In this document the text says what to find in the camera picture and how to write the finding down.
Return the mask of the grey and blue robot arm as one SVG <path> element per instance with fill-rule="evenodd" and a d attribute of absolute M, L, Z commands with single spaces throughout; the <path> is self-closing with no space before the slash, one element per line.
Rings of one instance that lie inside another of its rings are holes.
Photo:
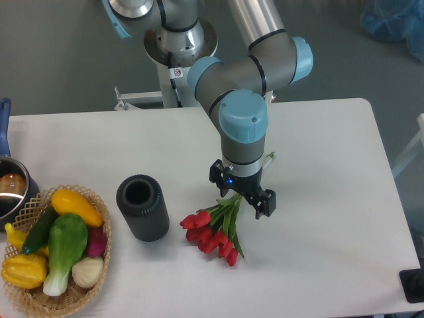
<path fill-rule="evenodd" d="M 256 216 L 270 216 L 276 194 L 262 189 L 268 127 L 266 96 L 309 75 L 310 46 L 290 37 L 273 1 L 231 1 L 248 56 L 225 64 L 217 35 L 199 16 L 197 1 L 104 1 L 121 38 L 139 36 L 156 64 L 165 108 L 201 106 L 221 137 L 221 159 L 209 179 L 222 195 L 241 194 Z"/>

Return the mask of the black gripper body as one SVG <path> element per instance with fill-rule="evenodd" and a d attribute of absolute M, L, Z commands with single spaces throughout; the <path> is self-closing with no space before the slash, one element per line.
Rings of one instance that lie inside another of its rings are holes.
<path fill-rule="evenodd" d="M 257 198 L 262 195 L 263 189 L 260 182 L 262 179 L 262 168 L 251 176 L 236 176 L 233 174 L 235 169 L 223 167 L 222 177 L 223 186 L 221 188 L 221 197 L 226 196 L 231 189 L 247 199 Z"/>

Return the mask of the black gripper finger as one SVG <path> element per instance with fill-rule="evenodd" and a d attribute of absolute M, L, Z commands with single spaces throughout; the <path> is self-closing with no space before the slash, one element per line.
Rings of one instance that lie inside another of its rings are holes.
<path fill-rule="evenodd" d="M 270 217 L 276 209 L 276 192 L 271 189 L 258 188 L 247 193 L 244 198 L 255 210 L 255 219 Z"/>
<path fill-rule="evenodd" d="M 217 159 L 209 169 L 209 181 L 219 188 L 220 195 L 226 195 L 229 191 L 223 172 L 224 165 L 220 159 Z"/>

